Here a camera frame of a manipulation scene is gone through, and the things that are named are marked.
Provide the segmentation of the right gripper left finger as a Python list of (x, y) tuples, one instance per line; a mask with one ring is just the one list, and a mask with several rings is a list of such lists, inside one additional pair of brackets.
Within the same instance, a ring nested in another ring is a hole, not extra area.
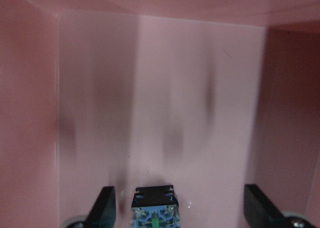
[(113, 228), (116, 221), (114, 186), (103, 187), (85, 222), (85, 228)]

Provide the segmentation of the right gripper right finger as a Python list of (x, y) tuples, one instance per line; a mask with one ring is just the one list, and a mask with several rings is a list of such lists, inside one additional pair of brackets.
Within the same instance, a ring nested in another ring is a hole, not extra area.
[(290, 223), (256, 184), (245, 184), (243, 213), (250, 228), (289, 228)]

